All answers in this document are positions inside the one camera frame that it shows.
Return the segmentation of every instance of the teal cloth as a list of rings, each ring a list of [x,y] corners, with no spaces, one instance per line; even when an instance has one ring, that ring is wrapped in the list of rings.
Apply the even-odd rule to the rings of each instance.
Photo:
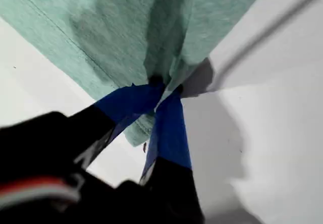
[[[0,0],[0,15],[98,100],[162,75],[164,98],[255,0]],[[153,113],[126,129],[144,142]]]

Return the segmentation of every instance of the white surface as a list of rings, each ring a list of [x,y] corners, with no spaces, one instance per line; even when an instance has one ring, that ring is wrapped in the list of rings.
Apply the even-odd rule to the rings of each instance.
[[[216,75],[298,1],[258,0],[211,53]],[[268,37],[224,90],[183,100],[198,195],[213,220],[242,205],[264,223],[322,223],[322,11],[316,0]]]
[[[211,53],[216,75],[298,1],[258,0]],[[316,0],[268,37],[223,90],[183,100],[196,187],[213,221],[259,223],[250,212],[266,224],[322,223],[322,10]],[[0,38],[0,124],[53,109],[70,115],[92,103],[3,21]],[[138,179],[142,169],[142,149],[120,141],[94,165],[114,184]],[[225,213],[235,216],[225,222]]]

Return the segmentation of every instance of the white wall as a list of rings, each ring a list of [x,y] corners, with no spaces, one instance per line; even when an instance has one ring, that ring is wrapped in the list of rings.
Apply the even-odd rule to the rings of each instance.
[[[224,223],[257,223],[247,211],[263,223],[323,221],[323,0],[295,9],[301,1],[258,0],[210,55],[209,91],[237,65],[222,90],[183,100],[198,195],[213,221],[230,213]]]
[[[183,100],[198,195],[212,221],[323,221],[323,0],[270,27],[299,1],[258,0],[211,53],[215,79],[225,76],[222,90]],[[246,45],[250,53],[237,59]],[[0,125],[53,109],[71,115],[93,102],[2,20],[0,95]],[[137,180],[144,160],[123,137],[92,169],[114,185]]]

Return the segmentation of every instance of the black object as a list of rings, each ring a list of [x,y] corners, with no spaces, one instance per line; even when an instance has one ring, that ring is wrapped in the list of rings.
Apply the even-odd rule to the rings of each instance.
[[[70,219],[109,223],[203,223],[192,171],[158,157],[146,184],[125,181],[116,189],[84,169],[110,144],[115,123],[95,106],[66,117],[49,113],[0,130],[0,185],[26,177],[83,180],[81,200],[58,211],[53,199],[6,208],[6,218]]]

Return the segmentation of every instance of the green fabric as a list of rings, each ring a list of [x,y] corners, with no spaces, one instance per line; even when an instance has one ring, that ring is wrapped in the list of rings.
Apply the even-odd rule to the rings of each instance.
[[[191,74],[255,0],[0,0],[0,15],[98,100],[118,87]],[[133,145],[153,123],[126,130]]]

